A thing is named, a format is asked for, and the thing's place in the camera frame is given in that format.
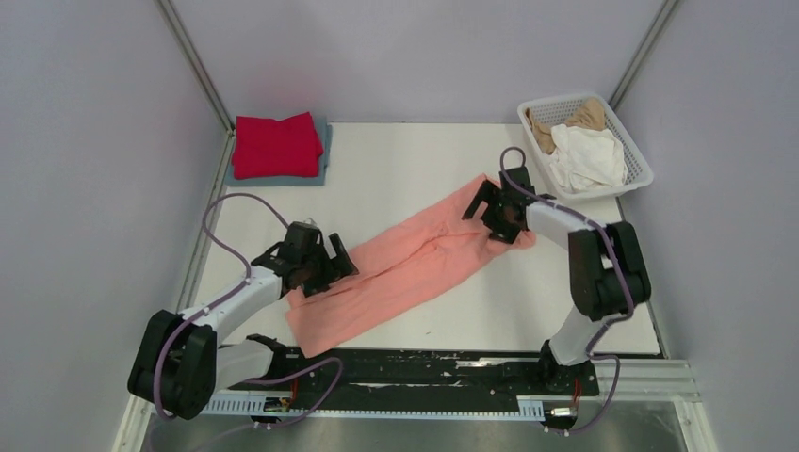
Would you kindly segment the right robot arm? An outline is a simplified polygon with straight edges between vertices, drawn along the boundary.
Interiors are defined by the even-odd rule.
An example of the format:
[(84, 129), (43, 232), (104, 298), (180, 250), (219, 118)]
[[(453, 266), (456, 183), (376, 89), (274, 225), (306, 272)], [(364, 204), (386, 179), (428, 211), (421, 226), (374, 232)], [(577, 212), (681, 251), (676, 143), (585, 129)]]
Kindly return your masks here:
[(534, 232), (567, 253), (573, 308), (562, 326), (542, 346), (546, 357), (538, 380), (550, 393), (561, 393), (576, 379), (575, 365), (587, 362), (601, 336), (630, 318), (649, 301), (651, 282), (634, 227), (626, 221), (593, 220), (535, 193), (527, 169), (506, 169), (500, 182), (480, 183), (463, 214), (479, 217), (492, 240), (505, 244)]

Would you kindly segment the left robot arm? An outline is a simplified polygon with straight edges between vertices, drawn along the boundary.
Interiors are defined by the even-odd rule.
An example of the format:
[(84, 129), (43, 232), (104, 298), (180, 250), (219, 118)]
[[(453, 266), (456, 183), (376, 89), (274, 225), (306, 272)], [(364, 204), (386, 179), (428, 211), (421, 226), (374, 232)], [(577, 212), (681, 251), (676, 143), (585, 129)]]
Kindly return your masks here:
[(227, 338), (246, 320), (291, 292), (313, 296), (358, 274), (339, 234), (295, 221), (283, 240), (245, 266), (239, 282), (217, 299), (182, 312), (156, 312), (148, 321), (127, 380), (127, 390), (167, 416), (190, 420), (221, 390), (254, 379), (275, 390), (288, 365), (275, 356), (280, 344), (253, 334), (238, 344)]

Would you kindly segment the salmon pink t shirt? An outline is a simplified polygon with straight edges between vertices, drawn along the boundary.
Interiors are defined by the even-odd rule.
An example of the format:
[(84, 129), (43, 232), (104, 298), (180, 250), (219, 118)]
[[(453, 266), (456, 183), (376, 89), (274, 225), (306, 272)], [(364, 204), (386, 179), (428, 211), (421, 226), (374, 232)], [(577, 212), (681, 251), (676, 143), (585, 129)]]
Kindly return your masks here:
[(464, 212), (483, 184), (479, 175), (442, 200), (349, 251), (358, 269), (323, 293), (288, 294), (285, 315), (302, 353), (315, 357), (465, 282), (509, 250), (531, 248), (533, 232), (511, 244)]

